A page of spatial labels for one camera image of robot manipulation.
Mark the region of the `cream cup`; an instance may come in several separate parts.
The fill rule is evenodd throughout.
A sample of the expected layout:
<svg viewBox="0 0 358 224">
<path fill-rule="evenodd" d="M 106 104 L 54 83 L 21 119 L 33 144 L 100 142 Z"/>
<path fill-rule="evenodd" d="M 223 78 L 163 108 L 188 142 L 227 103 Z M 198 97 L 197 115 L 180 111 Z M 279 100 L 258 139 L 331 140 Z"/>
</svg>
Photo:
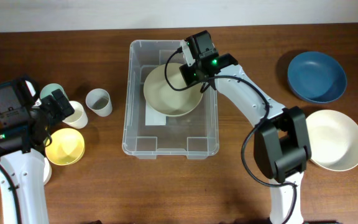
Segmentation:
<svg viewBox="0 0 358 224">
<path fill-rule="evenodd" d="M 63 122 L 75 129 L 84 128 L 88 124 L 88 117 L 84 107 L 77 101 L 69 101 L 69 103 L 73 107 L 74 113 L 64 119 Z"/>
</svg>

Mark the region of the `beige bowl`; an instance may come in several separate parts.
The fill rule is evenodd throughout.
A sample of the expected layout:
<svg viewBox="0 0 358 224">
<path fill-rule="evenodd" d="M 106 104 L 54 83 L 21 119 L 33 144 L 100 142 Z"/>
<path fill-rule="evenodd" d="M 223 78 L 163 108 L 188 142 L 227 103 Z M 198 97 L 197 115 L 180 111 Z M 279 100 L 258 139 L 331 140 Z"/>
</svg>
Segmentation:
<svg viewBox="0 0 358 224">
<path fill-rule="evenodd" d="M 165 65 L 153 69 L 144 82 L 146 102 L 165 116 L 179 117 L 193 111 L 201 102 L 201 84 L 184 91 L 173 90 L 165 79 Z"/>
</svg>

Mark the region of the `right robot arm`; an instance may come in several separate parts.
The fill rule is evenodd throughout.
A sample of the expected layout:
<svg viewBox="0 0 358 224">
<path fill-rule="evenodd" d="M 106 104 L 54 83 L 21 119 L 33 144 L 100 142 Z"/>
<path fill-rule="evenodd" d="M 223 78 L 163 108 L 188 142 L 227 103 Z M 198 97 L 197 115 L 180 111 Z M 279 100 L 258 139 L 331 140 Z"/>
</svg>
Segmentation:
<svg viewBox="0 0 358 224">
<path fill-rule="evenodd" d="M 205 83 L 231 100 L 253 126 L 245 142 L 254 142 L 254 160 L 268 179 L 272 223 L 303 223 L 301 181 L 311 158 L 306 117 L 297 106 L 286 108 L 266 95 L 230 54 L 195 59 L 184 53 L 181 74 L 187 87 Z"/>
</svg>

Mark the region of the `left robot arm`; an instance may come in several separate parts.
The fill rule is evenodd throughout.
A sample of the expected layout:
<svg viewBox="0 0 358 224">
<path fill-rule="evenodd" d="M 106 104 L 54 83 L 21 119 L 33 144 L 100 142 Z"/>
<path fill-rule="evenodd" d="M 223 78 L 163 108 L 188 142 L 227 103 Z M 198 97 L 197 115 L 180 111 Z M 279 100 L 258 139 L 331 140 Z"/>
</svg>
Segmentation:
<svg viewBox="0 0 358 224">
<path fill-rule="evenodd" d="M 74 113 L 56 89 L 35 105 L 29 90 L 0 89 L 0 190 L 4 223 L 48 223 L 45 148 L 51 126 Z"/>
</svg>

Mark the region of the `dark blue bowl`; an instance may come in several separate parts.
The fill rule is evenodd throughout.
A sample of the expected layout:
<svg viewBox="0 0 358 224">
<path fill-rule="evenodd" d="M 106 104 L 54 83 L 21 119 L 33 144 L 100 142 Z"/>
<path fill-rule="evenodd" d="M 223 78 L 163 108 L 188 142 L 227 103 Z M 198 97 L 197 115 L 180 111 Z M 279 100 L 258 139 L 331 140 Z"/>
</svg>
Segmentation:
<svg viewBox="0 0 358 224">
<path fill-rule="evenodd" d="M 291 91 L 300 99 L 316 104 L 338 100 L 346 91 L 347 76 L 340 63 L 321 52 L 303 52 L 287 70 Z"/>
</svg>

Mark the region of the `cream white bowl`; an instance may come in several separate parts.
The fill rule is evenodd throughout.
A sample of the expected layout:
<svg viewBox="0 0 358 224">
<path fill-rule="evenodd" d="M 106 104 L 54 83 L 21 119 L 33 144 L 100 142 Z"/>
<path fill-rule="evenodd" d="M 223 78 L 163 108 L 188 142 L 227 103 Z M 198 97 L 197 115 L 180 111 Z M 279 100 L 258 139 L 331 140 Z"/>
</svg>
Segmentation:
<svg viewBox="0 0 358 224">
<path fill-rule="evenodd" d="M 358 166 L 358 125 L 344 113 L 319 110 L 306 119 L 311 161 L 324 169 L 342 172 Z"/>
</svg>

